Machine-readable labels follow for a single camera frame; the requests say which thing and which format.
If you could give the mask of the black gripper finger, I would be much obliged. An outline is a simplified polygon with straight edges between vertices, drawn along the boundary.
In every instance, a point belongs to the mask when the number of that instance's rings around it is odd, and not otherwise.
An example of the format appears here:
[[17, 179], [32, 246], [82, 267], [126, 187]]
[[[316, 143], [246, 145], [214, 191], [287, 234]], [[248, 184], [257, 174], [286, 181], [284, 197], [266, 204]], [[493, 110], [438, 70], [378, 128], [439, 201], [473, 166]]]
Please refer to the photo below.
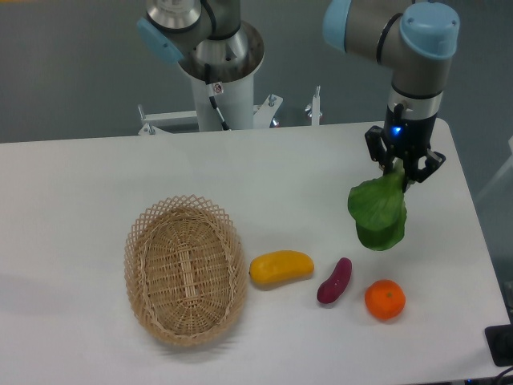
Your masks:
[[395, 156], [383, 141], [383, 128], [372, 126], [365, 133], [365, 139], [371, 160], [377, 162], [384, 173], [392, 173]]
[[442, 153], [433, 152], [431, 149], [426, 150], [424, 157], [423, 168], [418, 167], [419, 158], [415, 156], [407, 156], [404, 159], [404, 188], [409, 188], [414, 183], [422, 183], [446, 161], [446, 157]]

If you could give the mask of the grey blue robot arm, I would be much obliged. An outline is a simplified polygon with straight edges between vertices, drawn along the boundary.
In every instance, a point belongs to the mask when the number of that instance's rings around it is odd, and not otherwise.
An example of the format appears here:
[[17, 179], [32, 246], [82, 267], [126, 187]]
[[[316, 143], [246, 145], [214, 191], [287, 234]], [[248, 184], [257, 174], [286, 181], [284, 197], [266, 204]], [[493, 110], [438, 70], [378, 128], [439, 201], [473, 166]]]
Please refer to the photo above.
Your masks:
[[[457, 50], [460, 21], [441, 3], [333, 1], [323, 19], [332, 47], [393, 72], [385, 122], [366, 133], [370, 157], [383, 172], [395, 164], [403, 185], [421, 183], [445, 156], [430, 146], [442, 93]], [[189, 77], [201, 131], [266, 128], [280, 100], [253, 105], [253, 77], [265, 47], [240, 17], [238, 1], [149, 1], [137, 30], [161, 61]]]

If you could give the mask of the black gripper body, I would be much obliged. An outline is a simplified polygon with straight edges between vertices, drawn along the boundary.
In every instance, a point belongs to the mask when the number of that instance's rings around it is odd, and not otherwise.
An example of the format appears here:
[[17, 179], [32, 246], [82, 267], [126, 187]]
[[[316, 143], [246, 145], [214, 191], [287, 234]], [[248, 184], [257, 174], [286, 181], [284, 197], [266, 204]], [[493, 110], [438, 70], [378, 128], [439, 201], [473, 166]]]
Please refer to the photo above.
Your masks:
[[437, 114], [422, 120], [408, 120], [406, 113], [401, 113], [399, 116], [394, 110], [387, 109], [384, 144], [394, 157], [414, 163], [426, 156], [430, 149], [430, 138]]

